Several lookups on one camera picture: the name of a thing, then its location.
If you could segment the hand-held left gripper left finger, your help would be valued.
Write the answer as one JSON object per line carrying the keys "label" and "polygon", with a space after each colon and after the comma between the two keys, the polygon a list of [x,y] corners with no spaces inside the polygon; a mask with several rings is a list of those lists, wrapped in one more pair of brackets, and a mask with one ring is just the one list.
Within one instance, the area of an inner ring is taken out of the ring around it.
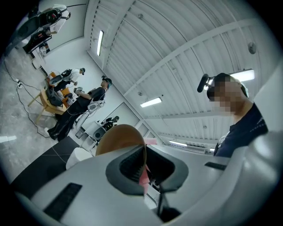
{"label": "hand-held left gripper left finger", "polygon": [[[41,226],[160,226],[162,221],[144,202],[143,196],[125,195],[107,180],[107,165],[114,159],[142,149],[132,146],[83,160],[40,188],[28,199],[15,195]],[[68,208],[59,220],[46,212],[68,185],[80,190],[68,201]]]}

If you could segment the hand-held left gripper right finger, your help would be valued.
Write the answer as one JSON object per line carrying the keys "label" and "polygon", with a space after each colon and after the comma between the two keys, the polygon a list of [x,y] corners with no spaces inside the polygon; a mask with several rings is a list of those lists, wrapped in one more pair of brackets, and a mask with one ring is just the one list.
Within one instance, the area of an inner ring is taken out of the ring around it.
{"label": "hand-held left gripper right finger", "polygon": [[214,156],[170,153],[148,146],[168,162],[186,160],[188,175],[178,192],[160,192],[152,211],[161,226],[236,226],[261,212],[283,182],[283,66],[250,102],[232,75],[203,75],[198,92],[237,119]]}

